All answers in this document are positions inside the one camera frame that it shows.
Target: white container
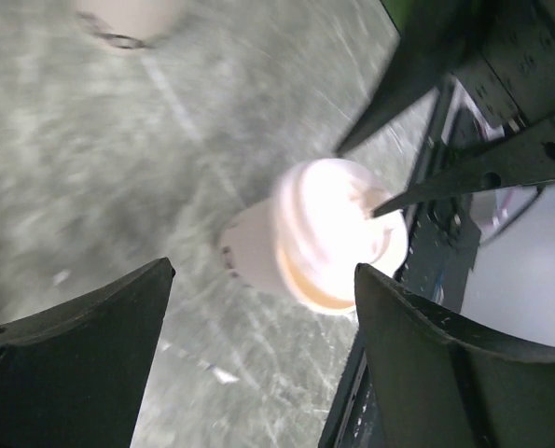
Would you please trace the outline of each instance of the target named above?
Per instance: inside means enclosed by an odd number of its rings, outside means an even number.
[[[130,52],[171,33],[186,0],[73,0],[78,24],[104,47]]]
[[[294,296],[317,313],[355,308],[359,262],[393,276],[408,252],[401,212],[369,212],[391,195],[363,166],[324,159],[295,166],[266,201],[236,216],[221,237],[226,269],[264,292]]]

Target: green object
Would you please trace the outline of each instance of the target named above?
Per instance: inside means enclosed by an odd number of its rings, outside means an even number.
[[[382,0],[382,5],[397,30],[401,30],[406,23],[412,4],[413,0]]]

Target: black logo on cup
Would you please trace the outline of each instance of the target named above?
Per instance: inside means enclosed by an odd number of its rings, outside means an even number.
[[[104,40],[116,49],[145,49],[147,44],[128,35],[111,33],[111,26],[90,12],[78,12],[78,22],[87,33]]]

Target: gray tabletop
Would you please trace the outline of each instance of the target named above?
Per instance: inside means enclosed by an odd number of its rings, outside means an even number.
[[[122,58],[65,2],[0,0],[0,323],[168,256],[133,446],[315,446],[354,316],[244,289],[215,244],[278,174],[330,155],[394,41],[374,0],[199,0],[169,41]],[[392,191],[429,107],[354,155]]]

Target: white cup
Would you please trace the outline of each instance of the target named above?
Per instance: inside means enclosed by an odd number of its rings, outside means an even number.
[[[355,191],[364,192],[361,205]],[[353,197],[350,206],[347,193]],[[368,262],[393,276],[407,256],[401,212],[368,218],[371,209],[390,197],[357,163],[325,159],[297,165],[279,179],[268,200],[241,212],[224,230],[220,250],[225,267],[247,285],[294,296],[317,313],[350,313],[355,308],[355,265]],[[355,219],[354,213],[363,211],[367,217]]]
[[[114,52],[151,47],[171,33],[187,0],[73,0],[80,28]]]

